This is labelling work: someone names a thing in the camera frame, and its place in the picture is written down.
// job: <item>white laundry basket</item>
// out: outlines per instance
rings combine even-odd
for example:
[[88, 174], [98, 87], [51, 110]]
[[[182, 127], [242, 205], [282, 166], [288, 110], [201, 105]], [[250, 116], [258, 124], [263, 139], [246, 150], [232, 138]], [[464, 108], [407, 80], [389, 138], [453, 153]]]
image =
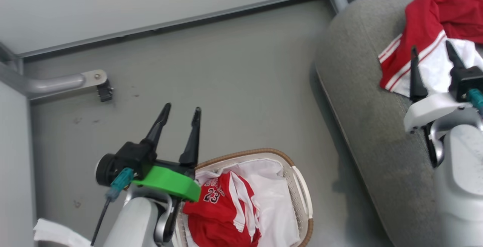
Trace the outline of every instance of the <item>white laundry basket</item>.
[[[305, 247], [314, 229], [314, 220], [312, 219], [312, 200], [310, 199], [309, 189], [305, 180], [295, 166], [293, 161], [283, 152], [275, 149], [258, 149], [239, 152], [235, 154], [228, 154], [217, 159], [201, 163], [197, 166], [196, 171], [218, 171], [236, 163], [250, 161], [253, 159], [273, 159], [278, 161], [283, 166], [283, 176], [287, 180], [290, 198], [297, 218], [298, 233], [300, 241], [293, 244], [291, 247]], [[176, 221], [176, 229], [172, 238], [174, 247], [187, 247], [186, 232], [182, 221], [182, 209]]]

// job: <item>green bracket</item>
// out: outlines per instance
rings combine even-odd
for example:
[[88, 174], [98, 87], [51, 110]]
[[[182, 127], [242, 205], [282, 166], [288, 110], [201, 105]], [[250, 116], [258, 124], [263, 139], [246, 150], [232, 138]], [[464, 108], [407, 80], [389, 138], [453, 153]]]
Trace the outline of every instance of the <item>green bracket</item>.
[[188, 176], [172, 171], [169, 168], [158, 166], [154, 166], [144, 180], [133, 180], [133, 183], [163, 191], [192, 202], [198, 202], [202, 191], [201, 187]]

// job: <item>gray cushion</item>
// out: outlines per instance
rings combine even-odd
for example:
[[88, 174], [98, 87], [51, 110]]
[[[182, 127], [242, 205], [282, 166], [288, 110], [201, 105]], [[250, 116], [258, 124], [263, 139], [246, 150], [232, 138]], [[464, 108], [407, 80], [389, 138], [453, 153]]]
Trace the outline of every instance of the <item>gray cushion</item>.
[[378, 54], [412, 0], [357, 0], [331, 23], [316, 68], [369, 195], [397, 247], [439, 247], [433, 170], [421, 133], [408, 135], [405, 97], [379, 87]]

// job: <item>white panel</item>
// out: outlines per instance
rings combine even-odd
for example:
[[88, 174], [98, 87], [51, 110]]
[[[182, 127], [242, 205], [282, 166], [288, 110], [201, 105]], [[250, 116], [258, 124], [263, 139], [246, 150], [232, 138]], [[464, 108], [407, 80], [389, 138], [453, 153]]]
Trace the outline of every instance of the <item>white panel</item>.
[[27, 56], [40, 49], [267, 1], [0, 0], [0, 42]]
[[33, 247], [35, 196], [29, 102], [0, 82], [0, 245]]

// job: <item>black cable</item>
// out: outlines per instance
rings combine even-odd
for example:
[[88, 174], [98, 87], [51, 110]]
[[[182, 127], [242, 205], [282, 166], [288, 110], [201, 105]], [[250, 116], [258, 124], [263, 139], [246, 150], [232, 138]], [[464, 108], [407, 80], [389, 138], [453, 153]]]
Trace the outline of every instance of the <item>black cable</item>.
[[100, 218], [99, 218], [99, 221], [97, 222], [97, 226], [95, 227], [94, 236], [92, 237], [92, 241], [91, 241], [91, 246], [94, 246], [95, 238], [97, 238], [97, 233], [99, 233], [100, 224], [102, 223], [102, 219], [104, 219], [104, 215], [106, 214], [107, 207], [109, 206], [110, 202], [111, 202], [111, 199], [107, 198], [106, 204], [104, 204], [104, 208], [102, 209], [102, 213], [100, 213]]

